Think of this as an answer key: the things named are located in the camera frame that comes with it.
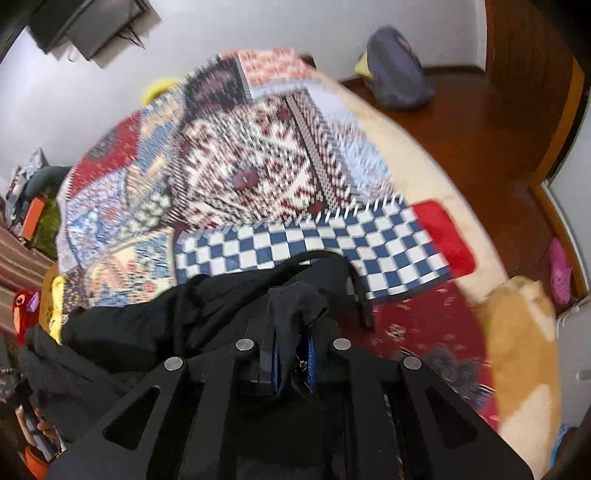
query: checkered pattern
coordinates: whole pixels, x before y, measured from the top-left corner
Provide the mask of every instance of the checkered pattern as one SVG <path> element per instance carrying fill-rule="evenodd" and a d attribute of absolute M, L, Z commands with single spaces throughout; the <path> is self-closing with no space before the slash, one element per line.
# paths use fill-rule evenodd
<path fill-rule="evenodd" d="M 160 217 L 171 206 L 170 196 L 167 193 L 154 192 L 149 199 L 141 205 L 134 218 L 121 229 L 119 240 L 130 238 L 138 233 L 145 233 L 158 225 Z"/>
<path fill-rule="evenodd" d="M 365 278 L 368 298 L 403 293 L 449 273 L 429 234 L 404 202 L 302 222 L 239 226 L 214 233 L 183 232 L 175 244 L 177 282 L 273 268 L 295 254 L 331 250 Z"/>

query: yellow pillow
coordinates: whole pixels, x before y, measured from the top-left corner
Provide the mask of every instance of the yellow pillow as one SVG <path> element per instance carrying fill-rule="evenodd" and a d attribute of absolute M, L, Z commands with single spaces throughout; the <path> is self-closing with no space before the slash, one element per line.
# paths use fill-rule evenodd
<path fill-rule="evenodd" d="M 369 80 L 374 79 L 374 76 L 371 75 L 371 72 L 369 71 L 367 51 L 363 53 L 363 55 L 361 56 L 361 58 L 357 62 L 357 65 L 355 66 L 355 73 L 357 75 L 359 75 L 360 77 L 365 77 Z"/>
<path fill-rule="evenodd" d="M 166 90 L 171 89 L 178 83 L 181 83 L 181 81 L 174 78 L 156 80 L 152 85 L 146 88 L 144 95 L 142 96 L 142 105 L 148 105 L 152 100 L 158 98 L 166 92 Z"/>

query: pink slipper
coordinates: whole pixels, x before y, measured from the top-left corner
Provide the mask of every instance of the pink slipper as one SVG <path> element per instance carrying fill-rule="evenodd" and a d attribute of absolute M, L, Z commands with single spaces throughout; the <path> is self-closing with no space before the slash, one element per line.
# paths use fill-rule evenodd
<path fill-rule="evenodd" d="M 560 240 L 554 238 L 550 244 L 550 285 L 557 303 L 567 305 L 570 302 L 570 274 L 573 267 L 566 258 Z"/>

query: patchwork quilt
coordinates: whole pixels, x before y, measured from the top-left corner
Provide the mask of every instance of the patchwork quilt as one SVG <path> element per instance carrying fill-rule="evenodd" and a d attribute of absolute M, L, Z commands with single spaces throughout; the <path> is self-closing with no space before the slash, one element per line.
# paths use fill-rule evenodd
<path fill-rule="evenodd" d="M 331 249 L 368 298 L 449 267 L 355 116 L 291 49 L 219 55 L 109 131 L 58 195 L 64 312 Z"/>

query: black metal bracket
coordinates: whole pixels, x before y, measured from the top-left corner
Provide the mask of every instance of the black metal bracket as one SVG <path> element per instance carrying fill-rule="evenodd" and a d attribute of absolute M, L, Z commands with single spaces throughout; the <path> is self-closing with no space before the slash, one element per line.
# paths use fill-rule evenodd
<path fill-rule="evenodd" d="M 417 357 L 377 358 L 340 338 L 331 320 L 319 320 L 311 335 L 316 391 L 342 395 L 348 480 L 532 479 Z M 47 479 L 233 480 L 233 416 L 239 393 L 257 392 L 250 385 L 262 378 L 250 365 L 260 361 L 257 350 L 242 339 L 186 361 L 167 359 L 57 458 Z"/>

